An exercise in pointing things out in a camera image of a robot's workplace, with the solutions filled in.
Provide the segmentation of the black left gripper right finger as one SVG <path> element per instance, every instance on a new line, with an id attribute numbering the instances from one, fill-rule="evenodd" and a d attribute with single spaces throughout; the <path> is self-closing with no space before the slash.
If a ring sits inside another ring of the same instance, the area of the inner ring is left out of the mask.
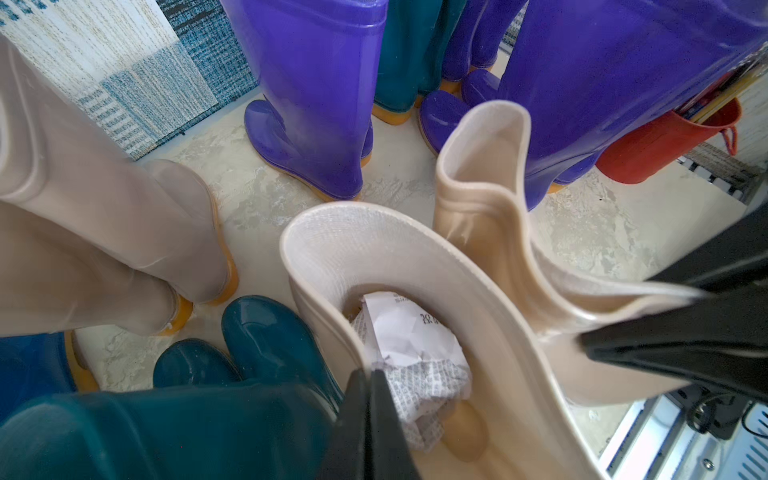
<path id="1" fill-rule="evenodd" d="M 420 479 L 385 373 L 374 370 L 369 395 L 370 479 Z"/>

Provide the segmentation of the beige boot front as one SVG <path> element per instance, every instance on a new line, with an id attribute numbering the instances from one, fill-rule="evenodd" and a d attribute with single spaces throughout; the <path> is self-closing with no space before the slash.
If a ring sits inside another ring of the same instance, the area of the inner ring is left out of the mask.
<path id="1" fill-rule="evenodd" d="M 190 168 L 138 164 L 7 38 L 1 40 L 1 199 L 123 264 L 218 305 L 239 278 L 215 197 Z"/>

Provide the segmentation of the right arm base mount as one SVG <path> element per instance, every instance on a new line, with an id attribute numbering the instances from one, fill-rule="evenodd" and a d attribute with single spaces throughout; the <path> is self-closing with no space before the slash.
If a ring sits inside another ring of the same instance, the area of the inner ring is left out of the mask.
<path id="1" fill-rule="evenodd" d="M 689 428 L 720 440 L 732 438 L 752 403 L 746 396 L 698 384 L 667 392 L 665 397 L 680 408 Z"/>

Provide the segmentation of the blue boot from pile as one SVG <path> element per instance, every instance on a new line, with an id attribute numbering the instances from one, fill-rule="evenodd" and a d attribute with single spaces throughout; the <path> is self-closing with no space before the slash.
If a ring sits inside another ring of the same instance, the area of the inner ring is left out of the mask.
<path id="1" fill-rule="evenodd" d="M 1 421 L 37 397 L 99 390 L 73 331 L 1 338 Z"/>

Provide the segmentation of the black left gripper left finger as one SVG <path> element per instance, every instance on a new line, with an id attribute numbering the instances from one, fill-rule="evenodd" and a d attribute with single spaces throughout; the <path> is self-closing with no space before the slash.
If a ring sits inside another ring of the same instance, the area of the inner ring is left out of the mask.
<path id="1" fill-rule="evenodd" d="M 369 394 L 370 385 L 365 372 L 362 369 L 353 371 L 316 479 L 363 480 L 370 477 Z"/>

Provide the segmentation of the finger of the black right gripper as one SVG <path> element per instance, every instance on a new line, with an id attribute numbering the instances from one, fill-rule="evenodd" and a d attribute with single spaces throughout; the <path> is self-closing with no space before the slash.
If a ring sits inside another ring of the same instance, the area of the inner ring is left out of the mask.
<path id="1" fill-rule="evenodd" d="M 743 287 L 580 336 L 591 360 L 767 402 L 767 289 Z"/>
<path id="2" fill-rule="evenodd" d="M 767 281 L 767 204 L 691 251 L 650 281 L 722 293 Z"/>

